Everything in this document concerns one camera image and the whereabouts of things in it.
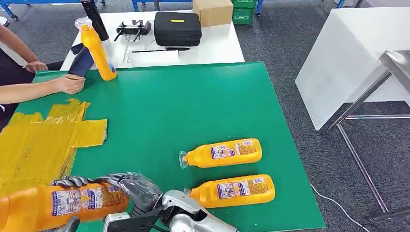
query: yellow bottle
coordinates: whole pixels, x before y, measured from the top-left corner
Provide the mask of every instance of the yellow bottle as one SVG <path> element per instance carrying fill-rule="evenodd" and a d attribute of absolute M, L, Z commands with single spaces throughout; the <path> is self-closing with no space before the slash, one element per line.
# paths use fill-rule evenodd
<path fill-rule="evenodd" d="M 217 144 L 206 144 L 186 153 L 179 153 L 182 168 L 220 167 L 243 163 L 255 163 L 262 158 L 262 148 L 257 139 L 240 139 Z"/>
<path fill-rule="evenodd" d="M 0 199 L 0 232 L 43 231 L 65 225 L 72 216 L 81 222 L 102 220 L 127 205 L 128 197 L 108 183 L 39 186 Z"/>
<path fill-rule="evenodd" d="M 248 175 L 208 181 L 188 191 L 205 208 L 266 203 L 275 198 L 270 176 Z"/>
<path fill-rule="evenodd" d="M 74 24 L 81 32 L 81 42 L 90 51 L 101 78 L 104 81 L 115 79 L 117 72 L 104 51 L 100 37 L 92 27 L 92 21 L 89 18 L 79 18 Z"/>

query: blue table frame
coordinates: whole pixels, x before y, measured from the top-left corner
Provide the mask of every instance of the blue table frame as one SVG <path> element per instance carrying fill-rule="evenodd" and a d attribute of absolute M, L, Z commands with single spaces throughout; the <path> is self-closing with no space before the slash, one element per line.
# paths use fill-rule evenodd
<path fill-rule="evenodd" d="M 154 0 L 131 0 L 135 11 L 139 11 L 137 3 L 141 2 L 145 5 L 146 2 L 154 2 Z M 159 2 L 192 2 L 192 0 L 158 0 Z"/>
<path fill-rule="evenodd" d="M 50 4 L 50 3 L 79 3 L 79 0 L 0 0 L 0 6 L 3 7 L 4 11 L 11 18 L 18 20 L 18 17 L 10 10 L 9 4 L 26 4 L 31 6 L 31 4 Z M 105 6 L 105 0 L 101 0 L 101 4 Z"/>
<path fill-rule="evenodd" d="M 261 15 L 261 8 L 262 8 L 262 3 L 264 2 L 264 0 L 258 0 L 258 2 L 256 3 L 256 15 L 260 16 Z M 345 3 L 345 0 L 340 0 L 339 3 L 337 4 L 336 8 L 342 8 L 343 4 Z"/>

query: person's hand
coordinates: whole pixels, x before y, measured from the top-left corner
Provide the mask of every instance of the person's hand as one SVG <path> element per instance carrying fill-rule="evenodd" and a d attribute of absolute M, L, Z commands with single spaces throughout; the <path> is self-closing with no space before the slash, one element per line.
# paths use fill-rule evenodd
<path fill-rule="evenodd" d="M 48 67 L 42 62 L 32 61 L 26 65 L 26 70 L 30 73 L 36 73 L 37 70 L 48 70 Z"/>
<path fill-rule="evenodd" d="M 52 80 L 57 92 L 76 94 L 84 88 L 86 79 L 80 76 L 65 74 L 62 77 Z"/>

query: floor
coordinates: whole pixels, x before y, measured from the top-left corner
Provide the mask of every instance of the floor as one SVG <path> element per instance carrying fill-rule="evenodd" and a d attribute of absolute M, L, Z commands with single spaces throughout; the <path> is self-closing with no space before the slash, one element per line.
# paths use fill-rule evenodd
<path fill-rule="evenodd" d="M 236 25 L 246 61 L 264 61 L 293 139 L 311 183 L 322 194 L 338 201 L 349 214 L 372 232 L 410 231 L 410 217 L 369 223 L 378 210 L 338 131 L 315 131 L 294 80 L 313 46 L 331 8 L 326 0 L 266 1 L 262 15 L 251 26 Z M 107 0 L 101 13 L 133 11 L 130 0 Z M 140 5 L 140 10 L 153 5 Z M 162 3 L 162 10 L 191 9 L 190 3 Z M 43 62 L 63 60 L 78 30 L 74 21 L 84 16 L 81 5 L 13 5 L 20 17 L 9 29 L 16 33 Z M 410 114 L 404 102 L 369 103 L 358 113 Z M 351 121 L 344 127 L 363 157 L 370 175 L 390 208 L 409 204 L 410 124 L 404 119 Z M 317 232 L 359 232 L 343 212 L 328 200 L 317 197 L 326 229 Z"/>

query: green table surface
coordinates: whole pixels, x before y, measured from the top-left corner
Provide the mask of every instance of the green table surface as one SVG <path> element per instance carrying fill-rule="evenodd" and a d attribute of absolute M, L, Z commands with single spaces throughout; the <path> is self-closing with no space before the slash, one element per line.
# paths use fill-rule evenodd
<path fill-rule="evenodd" d="M 39 73 L 34 82 L 64 72 Z M 108 119 L 104 145 L 79 148 L 72 174 L 141 172 L 163 190 L 208 180 L 268 174 L 276 197 L 263 204 L 209 211 L 242 232 L 325 227 L 269 75 L 261 62 L 181 65 L 118 70 L 103 81 L 96 70 L 76 95 L 53 94 L 19 105 L 17 112 L 46 116 L 69 98 L 88 101 L 87 119 Z M 203 144 L 258 138 L 263 157 L 253 164 L 181 169 L 178 153 Z M 80 232 L 100 232 L 101 221 Z"/>

